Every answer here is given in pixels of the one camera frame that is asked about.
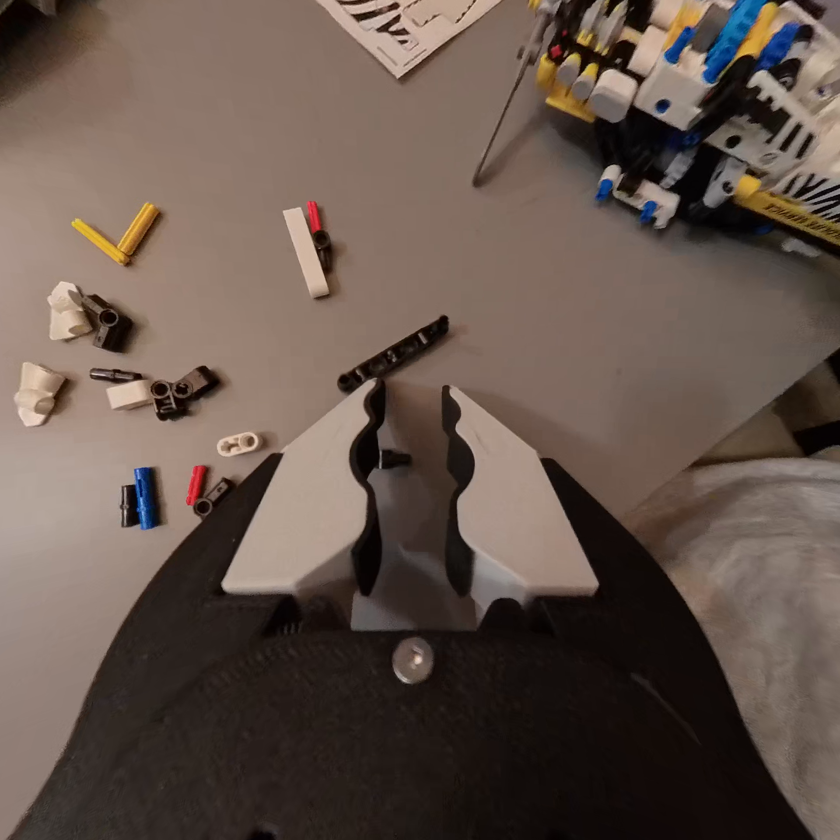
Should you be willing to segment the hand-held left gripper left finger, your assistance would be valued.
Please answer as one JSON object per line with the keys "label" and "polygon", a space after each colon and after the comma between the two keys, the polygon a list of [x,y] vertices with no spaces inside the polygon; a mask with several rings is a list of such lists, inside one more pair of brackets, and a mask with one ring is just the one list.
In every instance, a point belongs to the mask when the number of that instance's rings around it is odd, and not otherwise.
{"label": "hand-held left gripper left finger", "polygon": [[225,593],[305,599],[344,585],[372,593],[382,533],[369,477],[380,464],[385,403],[383,380],[368,381],[281,451]]}

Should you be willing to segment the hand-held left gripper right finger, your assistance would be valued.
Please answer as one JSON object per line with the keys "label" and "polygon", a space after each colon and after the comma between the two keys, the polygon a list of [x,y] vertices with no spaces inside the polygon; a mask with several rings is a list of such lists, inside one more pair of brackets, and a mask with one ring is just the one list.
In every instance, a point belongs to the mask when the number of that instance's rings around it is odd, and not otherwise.
{"label": "hand-held left gripper right finger", "polygon": [[473,602],[592,596],[599,588],[542,459],[459,388],[442,390],[448,504],[445,569]]}

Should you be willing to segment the long black lego beam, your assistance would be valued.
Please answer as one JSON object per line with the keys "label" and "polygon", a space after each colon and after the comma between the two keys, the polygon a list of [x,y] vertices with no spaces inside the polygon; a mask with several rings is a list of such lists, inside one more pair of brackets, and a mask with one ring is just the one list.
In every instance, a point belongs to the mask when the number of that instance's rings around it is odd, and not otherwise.
{"label": "long black lego beam", "polygon": [[448,332],[449,318],[442,315],[340,374],[337,380],[339,391],[342,394],[351,394],[366,382],[382,378],[413,362],[415,358],[443,341]]}

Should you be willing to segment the thick blue lego pin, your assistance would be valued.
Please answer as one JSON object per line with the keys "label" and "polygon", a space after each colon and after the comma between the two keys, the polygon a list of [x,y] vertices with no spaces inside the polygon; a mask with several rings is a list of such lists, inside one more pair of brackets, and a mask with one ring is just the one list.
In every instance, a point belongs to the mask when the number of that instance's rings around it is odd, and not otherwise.
{"label": "thick blue lego pin", "polygon": [[148,531],[160,524],[160,507],[153,467],[139,467],[133,471],[136,510],[140,528]]}

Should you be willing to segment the black lego connector assembly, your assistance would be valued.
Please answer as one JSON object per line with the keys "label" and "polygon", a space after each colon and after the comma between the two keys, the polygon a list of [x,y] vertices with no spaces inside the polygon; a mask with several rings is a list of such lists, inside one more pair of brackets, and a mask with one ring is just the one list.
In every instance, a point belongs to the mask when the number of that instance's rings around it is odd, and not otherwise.
{"label": "black lego connector assembly", "polygon": [[150,385],[156,418],[175,421],[189,414],[190,404],[214,391],[221,384],[217,374],[199,365],[175,381],[157,380]]}

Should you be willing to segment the short white lego beam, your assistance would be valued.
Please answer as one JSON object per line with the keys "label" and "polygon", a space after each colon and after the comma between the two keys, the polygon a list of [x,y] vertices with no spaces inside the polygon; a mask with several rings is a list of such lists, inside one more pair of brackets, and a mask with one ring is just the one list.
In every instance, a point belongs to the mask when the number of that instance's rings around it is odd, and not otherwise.
{"label": "short white lego beam", "polygon": [[152,382],[146,379],[128,381],[106,388],[108,404],[113,411],[129,411],[154,403]]}

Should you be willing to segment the long white lego beam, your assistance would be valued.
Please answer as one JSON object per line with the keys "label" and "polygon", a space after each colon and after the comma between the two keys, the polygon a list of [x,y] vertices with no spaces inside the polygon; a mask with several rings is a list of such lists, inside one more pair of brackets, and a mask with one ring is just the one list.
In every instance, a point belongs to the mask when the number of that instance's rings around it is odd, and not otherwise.
{"label": "long white lego beam", "polygon": [[310,297],[328,297],[329,283],[302,208],[296,206],[286,209],[283,211],[283,217]]}

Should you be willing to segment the white curved lego piece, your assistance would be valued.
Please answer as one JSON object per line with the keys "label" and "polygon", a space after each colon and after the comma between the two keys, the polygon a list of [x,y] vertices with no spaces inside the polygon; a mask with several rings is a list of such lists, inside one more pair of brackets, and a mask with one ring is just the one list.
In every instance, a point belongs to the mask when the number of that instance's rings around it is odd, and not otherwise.
{"label": "white curved lego piece", "polygon": [[68,281],[56,284],[47,298],[49,304],[49,338],[69,341],[92,332],[87,312],[82,305],[79,288]]}
{"label": "white curved lego piece", "polygon": [[67,378],[41,364],[22,363],[14,394],[17,415],[26,427],[44,425],[54,410],[56,398]]}

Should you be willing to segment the thin yellow lego axle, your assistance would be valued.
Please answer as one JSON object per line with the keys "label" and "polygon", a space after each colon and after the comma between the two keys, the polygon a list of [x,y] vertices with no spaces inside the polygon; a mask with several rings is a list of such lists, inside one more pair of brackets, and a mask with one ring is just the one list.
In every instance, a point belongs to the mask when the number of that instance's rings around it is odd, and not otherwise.
{"label": "thin yellow lego axle", "polygon": [[109,257],[120,266],[127,266],[130,263],[131,257],[121,251],[121,249],[114,245],[109,239],[101,234],[97,229],[85,223],[82,219],[76,217],[71,221],[71,226],[88,242],[92,243],[104,255]]}

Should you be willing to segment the white blue yellow lego model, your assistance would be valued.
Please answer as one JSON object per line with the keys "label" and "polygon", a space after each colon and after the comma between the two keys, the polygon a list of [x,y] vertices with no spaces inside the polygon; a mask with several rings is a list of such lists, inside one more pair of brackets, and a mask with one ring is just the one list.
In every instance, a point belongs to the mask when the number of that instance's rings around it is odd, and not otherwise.
{"label": "white blue yellow lego model", "polygon": [[591,126],[610,198],[657,230],[688,224],[838,257],[839,43],[819,2],[530,2],[526,71]]}

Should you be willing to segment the person's grey clothed leg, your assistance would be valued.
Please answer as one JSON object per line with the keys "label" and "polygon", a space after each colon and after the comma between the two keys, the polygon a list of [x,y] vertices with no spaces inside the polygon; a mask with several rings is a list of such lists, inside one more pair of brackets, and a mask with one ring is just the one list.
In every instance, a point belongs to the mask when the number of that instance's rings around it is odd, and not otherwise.
{"label": "person's grey clothed leg", "polygon": [[764,761],[839,838],[839,466],[684,471],[625,516],[703,626]]}

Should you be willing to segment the zebra striped sticker sheet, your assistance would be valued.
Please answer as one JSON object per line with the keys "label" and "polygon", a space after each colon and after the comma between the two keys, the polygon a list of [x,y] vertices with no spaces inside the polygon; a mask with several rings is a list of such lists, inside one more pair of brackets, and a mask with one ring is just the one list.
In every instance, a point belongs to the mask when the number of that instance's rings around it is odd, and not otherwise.
{"label": "zebra striped sticker sheet", "polygon": [[498,1],[318,1],[395,79],[465,31]]}

